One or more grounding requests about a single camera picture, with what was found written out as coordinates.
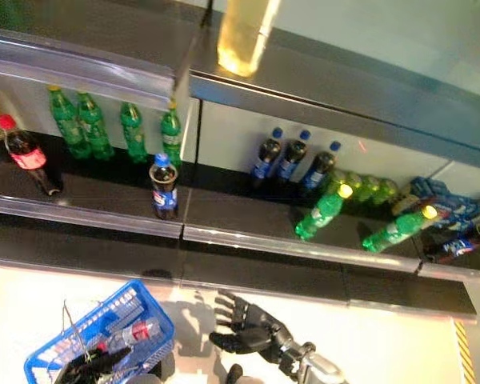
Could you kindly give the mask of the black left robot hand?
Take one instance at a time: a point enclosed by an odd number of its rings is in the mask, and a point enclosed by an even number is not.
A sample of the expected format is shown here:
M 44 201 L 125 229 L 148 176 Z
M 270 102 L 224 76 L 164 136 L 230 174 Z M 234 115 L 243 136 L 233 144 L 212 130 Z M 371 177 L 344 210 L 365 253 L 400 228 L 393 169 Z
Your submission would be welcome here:
M 67 363 L 55 379 L 55 383 L 97 383 L 100 378 L 113 373 L 115 365 L 120 363 L 131 348 L 126 346 L 109 352 L 103 346 L 88 351 Z

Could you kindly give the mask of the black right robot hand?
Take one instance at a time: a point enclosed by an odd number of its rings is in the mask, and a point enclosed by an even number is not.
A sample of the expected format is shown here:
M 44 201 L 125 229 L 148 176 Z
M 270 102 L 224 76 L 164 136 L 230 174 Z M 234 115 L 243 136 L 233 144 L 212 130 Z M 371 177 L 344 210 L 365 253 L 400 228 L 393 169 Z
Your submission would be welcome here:
M 258 353 L 269 363 L 281 361 L 283 347 L 293 341 L 282 322 L 228 290 L 220 290 L 214 302 L 216 325 L 230 332 L 210 333 L 209 340 L 213 344 L 228 353 Z

